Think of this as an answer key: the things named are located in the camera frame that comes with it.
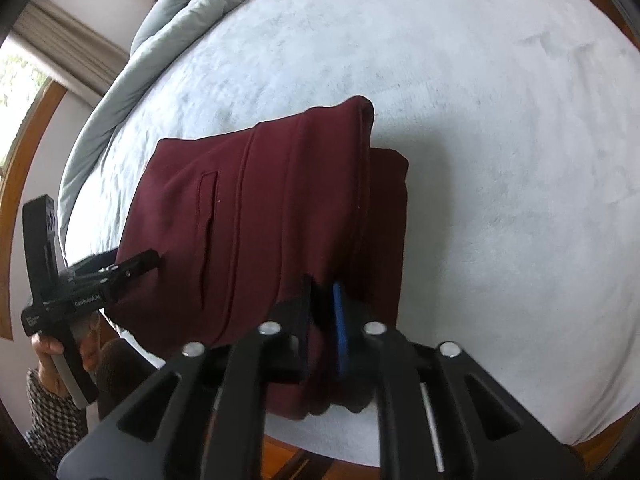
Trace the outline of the checkered left sleeve forearm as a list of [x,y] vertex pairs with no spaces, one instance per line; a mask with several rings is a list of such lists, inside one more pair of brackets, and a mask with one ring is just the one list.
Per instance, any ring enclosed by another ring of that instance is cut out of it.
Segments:
[[72,398],[60,398],[43,388],[36,370],[27,373],[26,391],[32,426],[25,440],[50,474],[55,474],[62,458],[88,434],[86,411]]

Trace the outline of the person left hand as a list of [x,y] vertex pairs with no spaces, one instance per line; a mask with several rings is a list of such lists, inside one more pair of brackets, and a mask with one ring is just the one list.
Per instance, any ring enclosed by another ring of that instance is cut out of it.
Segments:
[[100,362],[100,315],[82,316],[71,326],[61,324],[30,337],[38,358],[40,385],[76,408],[86,408],[98,398],[93,375]]

